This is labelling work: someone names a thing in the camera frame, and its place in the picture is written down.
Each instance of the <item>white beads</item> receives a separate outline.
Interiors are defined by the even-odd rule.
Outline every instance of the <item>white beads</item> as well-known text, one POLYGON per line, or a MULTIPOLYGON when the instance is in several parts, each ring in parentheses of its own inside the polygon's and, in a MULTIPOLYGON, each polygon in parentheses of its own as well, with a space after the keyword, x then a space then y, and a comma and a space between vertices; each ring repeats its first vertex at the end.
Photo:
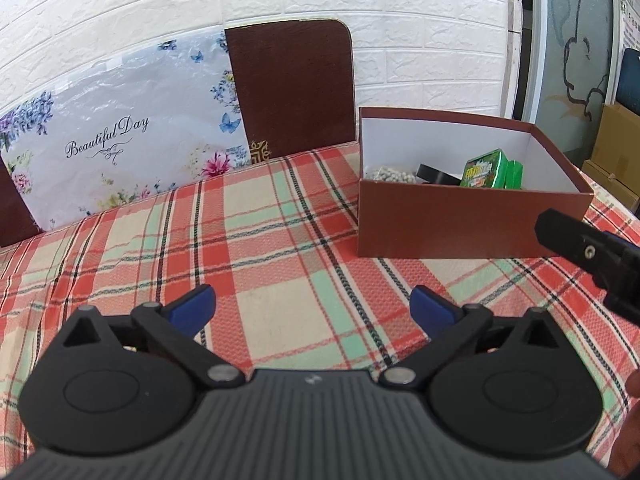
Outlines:
POLYGON ((388 166, 381 166, 377 170, 367 171, 366 178, 372 180, 383 180, 385 182, 405 182, 408 184, 415 184, 415 175, 408 171, 395 170, 388 166))

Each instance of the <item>brown headboard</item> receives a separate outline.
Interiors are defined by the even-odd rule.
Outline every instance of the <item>brown headboard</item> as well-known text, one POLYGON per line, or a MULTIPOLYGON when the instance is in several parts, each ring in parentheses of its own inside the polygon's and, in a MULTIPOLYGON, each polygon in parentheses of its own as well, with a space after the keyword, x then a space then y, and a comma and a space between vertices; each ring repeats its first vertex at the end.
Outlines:
MULTIPOLYGON (((343 23, 261 23, 229 28, 226 39, 254 162, 355 140, 351 36, 343 23)), ((0 247, 38 232, 0 164, 0 247)))

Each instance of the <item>pink flower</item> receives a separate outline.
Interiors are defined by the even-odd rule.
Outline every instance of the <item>pink flower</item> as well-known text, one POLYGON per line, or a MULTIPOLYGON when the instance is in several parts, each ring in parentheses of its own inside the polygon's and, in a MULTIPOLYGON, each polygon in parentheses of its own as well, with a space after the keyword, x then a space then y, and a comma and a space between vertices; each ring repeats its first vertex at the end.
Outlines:
POLYGON ((229 157, 226 153, 216 152, 213 156, 205 163, 204 168, 202 168, 202 175, 204 176, 218 176, 226 173, 231 169, 231 164, 229 163, 229 157))
POLYGON ((31 191, 31 181, 29 177, 24 173, 14 173, 12 174, 12 179, 14 180, 14 184, 16 189, 21 194, 26 194, 31 191))

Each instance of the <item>checkered cloth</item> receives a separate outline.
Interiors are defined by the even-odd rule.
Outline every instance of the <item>checkered cloth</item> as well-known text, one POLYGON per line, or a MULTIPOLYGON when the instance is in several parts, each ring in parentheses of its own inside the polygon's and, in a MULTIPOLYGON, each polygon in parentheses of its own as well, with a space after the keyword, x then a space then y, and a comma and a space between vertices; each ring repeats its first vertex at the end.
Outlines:
MULTIPOLYGON (((213 285, 218 308, 196 340, 246 372, 391 364, 425 343, 408 311, 419 283, 502 316, 545 306, 602 391, 589 450, 606 462, 630 407, 623 385, 639 367, 638 329, 559 258, 357 258, 358 159, 346 144, 273 160, 0 250, 0 475, 33 449, 18 418, 20 388, 78 305, 125 314, 199 283, 213 285)), ((594 188, 588 222, 639 243, 640 222, 594 188)))

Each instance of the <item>bag of white beads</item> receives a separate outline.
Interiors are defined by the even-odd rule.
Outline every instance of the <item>bag of white beads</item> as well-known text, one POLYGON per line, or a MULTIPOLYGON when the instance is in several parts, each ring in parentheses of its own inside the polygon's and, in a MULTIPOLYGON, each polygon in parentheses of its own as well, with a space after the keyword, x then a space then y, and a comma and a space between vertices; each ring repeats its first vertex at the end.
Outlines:
POLYGON ((406 171, 403 168, 392 168, 390 166, 379 166, 376 168, 367 168, 365 178, 369 180, 383 180, 385 182, 405 182, 407 184, 415 184, 415 172, 406 171))

